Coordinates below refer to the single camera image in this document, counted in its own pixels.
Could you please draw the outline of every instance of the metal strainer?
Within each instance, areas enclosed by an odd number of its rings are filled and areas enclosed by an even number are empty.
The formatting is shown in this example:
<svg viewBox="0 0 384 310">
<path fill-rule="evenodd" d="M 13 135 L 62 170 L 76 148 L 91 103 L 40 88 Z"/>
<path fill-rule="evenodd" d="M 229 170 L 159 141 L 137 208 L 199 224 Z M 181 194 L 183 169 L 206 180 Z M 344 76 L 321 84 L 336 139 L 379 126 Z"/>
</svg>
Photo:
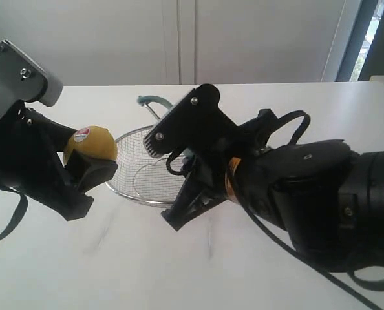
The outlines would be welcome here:
<svg viewBox="0 0 384 310">
<path fill-rule="evenodd" d="M 164 99 L 146 96 L 139 97 L 138 102 L 145 105 L 152 115 L 159 119 L 149 107 L 149 103 L 161 103 L 162 100 Z M 171 107 L 166 100 L 162 105 L 167 108 Z M 116 140 L 119 167 L 107 185 L 116 194 L 138 203 L 154 207 L 169 207 L 173 204 L 185 178 L 174 176 L 167 171 L 166 159 L 168 156 L 156 159 L 148 155 L 143 140 L 151 128 L 152 125 L 130 131 Z M 181 169 L 183 158 L 185 157 L 179 156 L 171 163 L 174 170 Z"/>
</svg>

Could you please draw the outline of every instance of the white tabletop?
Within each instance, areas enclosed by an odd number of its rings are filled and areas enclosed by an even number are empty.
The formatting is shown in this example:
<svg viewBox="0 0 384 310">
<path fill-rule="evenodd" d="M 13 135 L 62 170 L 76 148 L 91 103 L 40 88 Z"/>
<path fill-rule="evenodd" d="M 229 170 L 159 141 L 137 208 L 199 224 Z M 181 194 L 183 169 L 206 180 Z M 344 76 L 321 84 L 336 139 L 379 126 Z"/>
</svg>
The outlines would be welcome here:
<svg viewBox="0 0 384 310">
<path fill-rule="evenodd" d="M 56 106 L 32 106 L 64 125 L 104 126 L 117 137 L 155 122 L 136 104 L 139 95 L 176 103 L 191 87 L 65 87 Z M 312 123 L 300 143 L 342 138 L 358 152 L 384 150 L 381 83 L 219 89 L 220 108 L 237 123 L 262 108 L 278 116 L 305 110 Z M 286 143 L 296 124 L 274 134 L 272 145 Z M 73 222 L 30 200 L 19 227 L 0 242 L 0 309 L 366 309 L 272 243 L 237 205 L 223 203 L 175 232 L 161 209 L 105 185 L 89 194 L 91 210 Z M 16 203 L 0 192 L 0 230 Z M 384 293 L 359 291 L 384 308 Z"/>
</svg>

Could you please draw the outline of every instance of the wire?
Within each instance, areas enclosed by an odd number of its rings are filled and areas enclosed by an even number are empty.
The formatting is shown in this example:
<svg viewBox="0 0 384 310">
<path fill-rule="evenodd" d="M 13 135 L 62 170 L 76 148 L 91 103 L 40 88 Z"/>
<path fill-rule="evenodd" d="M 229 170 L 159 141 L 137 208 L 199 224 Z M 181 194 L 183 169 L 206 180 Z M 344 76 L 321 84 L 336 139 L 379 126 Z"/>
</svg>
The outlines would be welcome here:
<svg viewBox="0 0 384 310">
<path fill-rule="evenodd" d="M 278 244 L 282 249 L 284 249 L 287 253 L 298 259 L 300 262 L 306 264 L 313 270 L 317 271 L 319 274 L 324 276 L 327 280 L 332 282 L 334 285 L 338 286 L 342 290 L 344 290 L 346 293 L 350 294 L 357 300 L 359 300 L 362 304 L 367 306 L 371 310 L 382 310 L 378 305 L 376 305 L 374 302 L 370 301 L 366 297 L 364 297 L 362 294 L 354 290 L 352 287 L 348 286 L 346 283 L 342 282 L 341 280 L 337 279 L 335 276 L 330 274 L 328 271 L 322 269 L 317 264 L 310 262 L 307 260 L 304 256 L 299 254 L 297 251 L 292 249 L 289 245 L 284 243 L 280 238 L 278 238 L 274 233 L 271 232 L 259 219 L 256 217 L 256 215 L 250 210 L 249 206 L 247 205 L 245 199 L 240 195 L 239 186 L 237 184 L 237 181 L 232 175 L 231 169 L 229 168 L 229 165 L 226 161 L 226 158 L 224 156 L 221 156 L 225 170 L 226 175 L 229 179 L 229 181 L 232 184 L 232 189 L 235 192 L 235 196 L 237 197 L 237 200 L 239 204 L 242 206 L 242 208 L 245 210 L 245 212 L 248 214 L 248 216 L 253 220 L 253 222 L 268 236 L 271 238 L 272 241 L 274 241 L 276 244 Z"/>
</svg>

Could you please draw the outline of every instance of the red sticker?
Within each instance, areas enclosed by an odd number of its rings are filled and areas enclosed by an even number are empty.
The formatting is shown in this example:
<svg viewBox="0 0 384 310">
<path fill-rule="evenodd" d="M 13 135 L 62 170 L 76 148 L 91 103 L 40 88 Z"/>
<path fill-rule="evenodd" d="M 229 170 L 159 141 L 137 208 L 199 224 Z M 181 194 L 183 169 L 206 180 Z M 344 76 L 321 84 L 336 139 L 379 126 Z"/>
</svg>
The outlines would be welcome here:
<svg viewBox="0 0 384 310">
<path fill-rule="evenodd" d="M 90 128 L 82 128 L 74 134 L 75 142 L 82 142 L 90 134 Z"/>
</svg>

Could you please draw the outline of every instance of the strainer handle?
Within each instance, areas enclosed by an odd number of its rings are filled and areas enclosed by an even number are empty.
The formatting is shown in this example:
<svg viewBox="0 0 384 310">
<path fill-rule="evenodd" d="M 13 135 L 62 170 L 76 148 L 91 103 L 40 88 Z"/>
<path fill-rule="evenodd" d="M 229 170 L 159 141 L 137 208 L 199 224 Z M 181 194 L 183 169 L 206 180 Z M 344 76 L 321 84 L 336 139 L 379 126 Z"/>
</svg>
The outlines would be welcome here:
<svg viewBox="0 0 384 310">
<path fill-rule="evenodd" d="M 151 102 L 159 103 L 160 105 L 163 105 L 168 110 L 171 109 L 172 103 L 168 102 L 165 98 L 159 97 L 159 96 L 139 96 L 137 100 L 138 104 L 141 107 L 145 107 L 155 118 L 156 120 L 159 120 L 159 115 L 149 106 Z"/>
</svg>

